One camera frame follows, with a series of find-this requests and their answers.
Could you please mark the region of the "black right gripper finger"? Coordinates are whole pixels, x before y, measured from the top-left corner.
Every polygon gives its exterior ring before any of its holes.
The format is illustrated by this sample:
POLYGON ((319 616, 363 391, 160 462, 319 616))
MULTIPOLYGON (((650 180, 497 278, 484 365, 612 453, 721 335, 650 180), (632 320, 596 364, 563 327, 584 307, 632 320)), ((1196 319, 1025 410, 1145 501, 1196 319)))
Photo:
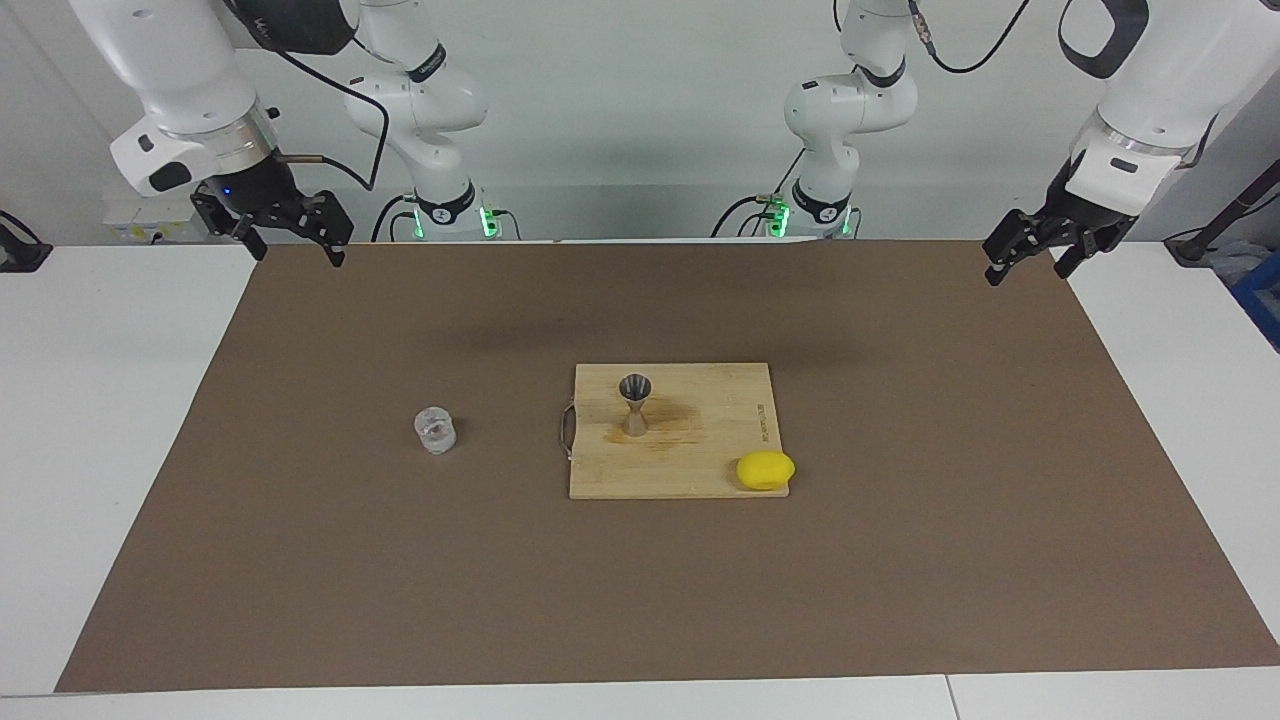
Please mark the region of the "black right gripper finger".
POLYGON ((242 245, 257 263, 266 258, 268 245, 253 224, 252 217, 234 217, 205 190, 192 192, 189 201, 210 234, 242 245))
POLYGON ((332 266, 344 264, 353 231, 355 224, 334 192, 324 190, 300 197, 296 234, 317 245, 332 266))

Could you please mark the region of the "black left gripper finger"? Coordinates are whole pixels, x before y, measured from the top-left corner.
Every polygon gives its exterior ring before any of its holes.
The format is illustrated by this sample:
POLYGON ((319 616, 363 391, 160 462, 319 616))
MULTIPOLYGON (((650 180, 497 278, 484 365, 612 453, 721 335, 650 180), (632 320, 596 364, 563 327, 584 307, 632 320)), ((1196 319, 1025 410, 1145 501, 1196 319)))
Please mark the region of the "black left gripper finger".
POLYGON ((1100 237, 1091 228, 1076 229, 1070 245, 1053 264, 1053 270, 1059 278, 1069 278, 1083 261, 1094 256, 1100 251, 1100 237))
POLYGON ((984 278, 991 287, 998 287, 1018 263, 1033 258, 1047 249, 1042 233, 1044 218, 1011 209, 983 241, 988 258, 984 278))

